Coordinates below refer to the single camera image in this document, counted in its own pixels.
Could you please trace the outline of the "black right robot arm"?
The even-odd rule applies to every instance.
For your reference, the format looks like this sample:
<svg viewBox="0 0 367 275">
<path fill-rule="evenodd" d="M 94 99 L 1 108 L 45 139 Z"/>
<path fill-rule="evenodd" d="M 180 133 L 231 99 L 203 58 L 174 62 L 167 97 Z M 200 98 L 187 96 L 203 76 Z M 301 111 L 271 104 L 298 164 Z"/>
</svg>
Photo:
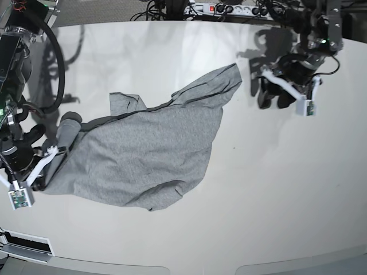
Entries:
<svg viewBox="0 0 367 275">
<path fill-rule="evenodd" d="M 10 1 L 1 15 L 1 169 L 6 185 L 28 177 L 43 157 L 33 144 L 56 137 L 65 94 L 65 73 L 78 55 L 65 60 L 51 30 L 59 1 Z"/>
</svg>

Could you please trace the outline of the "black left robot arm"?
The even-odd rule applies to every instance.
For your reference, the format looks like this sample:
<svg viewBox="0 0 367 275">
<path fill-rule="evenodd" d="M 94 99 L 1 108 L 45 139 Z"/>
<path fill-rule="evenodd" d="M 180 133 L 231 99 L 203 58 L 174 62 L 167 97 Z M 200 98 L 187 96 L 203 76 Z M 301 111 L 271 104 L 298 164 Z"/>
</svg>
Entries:
<svg viewBox="0 0 367 275">
<path fill-rule="evenodd" d="M 277 98 L 279 109 L 296 105 L 302 116 L 315 113 L 315 98 L 322 84 L 319 67 L 325 58 L 336 58 L 343 47 L 341 1 L 302 1 L 302 10 L 290 1 L 263 1 L 271 18 L 291 28 L 299 42 L 275 63 L 260 69 L 259 108 L 267 109 Z"/>
</svg>

